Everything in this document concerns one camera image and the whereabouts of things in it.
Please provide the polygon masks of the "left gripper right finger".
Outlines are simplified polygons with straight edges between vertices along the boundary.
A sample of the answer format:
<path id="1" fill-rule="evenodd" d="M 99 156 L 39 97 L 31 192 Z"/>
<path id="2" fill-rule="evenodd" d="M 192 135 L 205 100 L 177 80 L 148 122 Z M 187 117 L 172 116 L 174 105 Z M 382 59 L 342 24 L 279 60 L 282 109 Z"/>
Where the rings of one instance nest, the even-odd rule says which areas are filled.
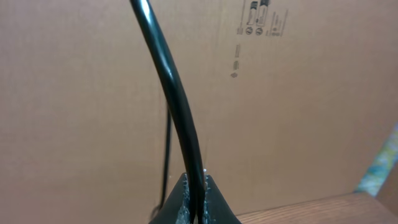
<path id="1" fill-rule="evenodd" d="M 241 224 L 211 175 L 206 175 L 203 224 Z"/>

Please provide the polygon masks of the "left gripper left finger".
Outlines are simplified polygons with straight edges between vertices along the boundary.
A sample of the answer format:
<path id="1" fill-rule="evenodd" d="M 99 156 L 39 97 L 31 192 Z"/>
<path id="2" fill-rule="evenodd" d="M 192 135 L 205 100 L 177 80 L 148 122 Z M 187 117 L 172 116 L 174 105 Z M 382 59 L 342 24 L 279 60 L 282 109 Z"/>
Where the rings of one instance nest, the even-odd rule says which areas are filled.
<path id="1" fill-rule="evenodd" d="M 189 224 L 189 186 L 183 173 L 157 215 L 149 224 Z"/>

